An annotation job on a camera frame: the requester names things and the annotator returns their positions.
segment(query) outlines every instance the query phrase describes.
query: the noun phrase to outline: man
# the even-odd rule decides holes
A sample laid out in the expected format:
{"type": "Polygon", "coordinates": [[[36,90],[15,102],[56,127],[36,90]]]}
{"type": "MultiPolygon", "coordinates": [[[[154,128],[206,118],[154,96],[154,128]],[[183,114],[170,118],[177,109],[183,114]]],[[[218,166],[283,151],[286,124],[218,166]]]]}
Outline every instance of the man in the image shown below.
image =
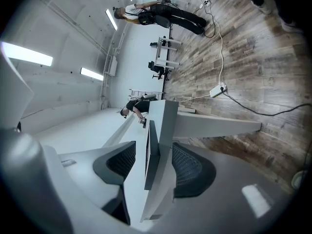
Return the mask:
{"type": "Polygon", "coordinates": [[[131,100],[128,104],[120,111],[122,116],[127,116],[129,114],[129,110],[136,113],[142,123],[146,122],[146,119],[142,116],[142,113],[148,112],[150,108],[149,101],[139,101],[139,100],[131,100]]]}
{"type": "Polygon", "coordinates": [[[138,20],[138,15],[148,10],[152,11],[155,15],[165,17],[170,23],[177,24],[197,35],[204,33],[204,27],[207,25],[204,18],[160,3],[161,1],[153,1],[144,4],[132,4],[123,8],[114,8],[114,17],[116,19],[126,20],[130,23],[141,24],[138,20]]]}

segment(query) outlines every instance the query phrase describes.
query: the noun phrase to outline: electrical outlet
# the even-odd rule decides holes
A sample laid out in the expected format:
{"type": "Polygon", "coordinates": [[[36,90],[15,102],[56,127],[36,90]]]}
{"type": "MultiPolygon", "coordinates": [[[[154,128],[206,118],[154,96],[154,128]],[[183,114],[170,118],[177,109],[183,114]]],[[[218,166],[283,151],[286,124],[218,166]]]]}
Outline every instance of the electrical outlet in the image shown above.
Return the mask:
{"type": "Polygon", "coordinates": [[[216,87],[214,87],[212,90],[210,90],[210,97],[214,98],[214,97],[222,94],[221,87],[223,87],[224,92],[227,90],[227,86],[225,85],[225,83],[221,82],[221,84],[218,84],[216,87]]]}

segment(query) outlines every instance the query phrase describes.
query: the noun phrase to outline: wood plank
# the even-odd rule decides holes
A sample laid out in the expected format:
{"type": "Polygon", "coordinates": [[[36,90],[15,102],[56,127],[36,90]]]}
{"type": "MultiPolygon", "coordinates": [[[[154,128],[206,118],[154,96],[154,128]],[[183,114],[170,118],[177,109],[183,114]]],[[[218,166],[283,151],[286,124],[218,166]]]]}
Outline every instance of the wood plank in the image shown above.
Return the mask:
{"type": "MultiPolygon", "coordinates": [[[[189,11],[200,2],[190,0],[189,11]]],[[[223,37],[222,81],[228,94],[245,106],[266,114],[312,102],[312,59],[304,36],[283,31],[276,13],[264,15],[249,0],[212,0],[211,6],[223,37]]],[[[209,22],[206,34],[213,34],[210,15],[197,15],[209,22]]],[[[208,95],[218,83],[221,70],[221,38],[197,36],[173,26],[172,37],[183,41],[178,51],[169,51],[169,60],[181,65],[165,83],[165,98],[183,101],[208,95]]],[[[291,192],[292,176],[303,168],[312,137],[310,107],[274,117],[256,115],[228,97],[200,98],[180,103],[197,114],[262,122],[260,132],[228,137],[190,138],[184,143],[239,157],[291,192]]]]}

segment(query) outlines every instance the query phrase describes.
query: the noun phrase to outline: hair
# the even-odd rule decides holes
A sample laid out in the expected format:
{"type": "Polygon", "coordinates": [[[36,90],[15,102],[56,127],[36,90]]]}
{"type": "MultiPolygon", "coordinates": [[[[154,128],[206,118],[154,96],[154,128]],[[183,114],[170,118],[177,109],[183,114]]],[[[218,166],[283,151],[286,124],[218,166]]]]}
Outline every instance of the hair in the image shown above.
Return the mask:
{"type": "Polygon", "coordinates": [[[139,20],[138,19],[129,19],[129,18],[126,18],[124,17],[122,14],[121,14],[121,8],[113,8],[114,9],[114,17],[116,19],[122,19],[122,20],[126,20],[127,22],[130,22],[130,23],[134,23],[134,24],[140,24],[139,20]]]}
{"type": "Polygon", "coordinates": [[[124,109],[125,109],[125,108],[123,108],[123,109],[120,110],[120,115],[126,119],[127,116],[123,114],[123,110],[124,110],[124,109]]]}

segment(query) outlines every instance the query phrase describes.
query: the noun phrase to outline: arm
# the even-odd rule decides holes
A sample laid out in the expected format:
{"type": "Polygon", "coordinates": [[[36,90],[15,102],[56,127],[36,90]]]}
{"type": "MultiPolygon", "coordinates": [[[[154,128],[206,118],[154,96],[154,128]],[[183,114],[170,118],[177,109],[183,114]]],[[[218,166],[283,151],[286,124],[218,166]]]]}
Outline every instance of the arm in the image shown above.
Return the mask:
{"type": "Polygon", "coordinates": [[[140,118],[140,119],[143,119],[144,117],[142,116],[141,112],[136,108],[136,107],[133,107],[133,112],[136,113],[136,115],[140,118]]]}
{"type": "Polygon", "coordinates": [[[153,2],[146,2],[146,3],[143,3],[143,4],[135,4],[135,7],[137,9],[145,9],[145,8],[148,8],[150,6],[153,6],[155,4],[159,4],[161,1],[153,1],[153,2]]]}

